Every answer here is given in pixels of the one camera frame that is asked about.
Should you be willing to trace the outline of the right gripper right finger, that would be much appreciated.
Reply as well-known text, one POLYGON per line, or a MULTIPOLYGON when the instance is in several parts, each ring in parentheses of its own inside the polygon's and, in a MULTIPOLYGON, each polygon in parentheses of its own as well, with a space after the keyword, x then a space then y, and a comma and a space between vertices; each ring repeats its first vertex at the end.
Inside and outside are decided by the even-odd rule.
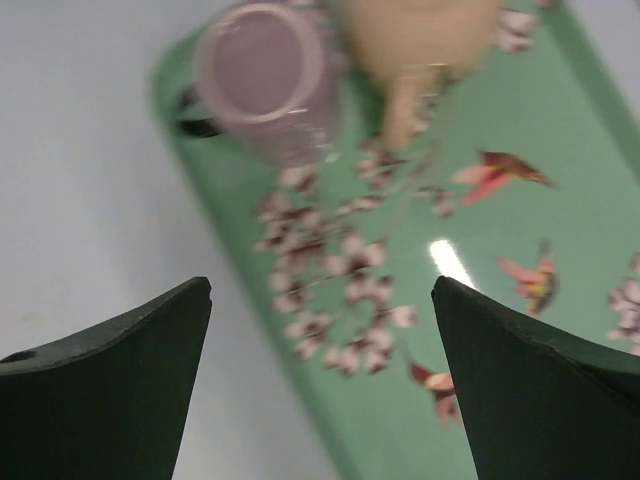
POLYGON ((638 478, 638 357, 449 277, 431 297, 479 478, 638 478))

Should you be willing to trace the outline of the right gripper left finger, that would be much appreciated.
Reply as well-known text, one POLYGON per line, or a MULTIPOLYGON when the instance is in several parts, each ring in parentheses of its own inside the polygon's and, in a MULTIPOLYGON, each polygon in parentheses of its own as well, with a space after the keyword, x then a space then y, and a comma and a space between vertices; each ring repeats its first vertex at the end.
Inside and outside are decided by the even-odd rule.
POLYGON ((1 361, 4 479, 170 479, 211 314, 190 279, 1 361))

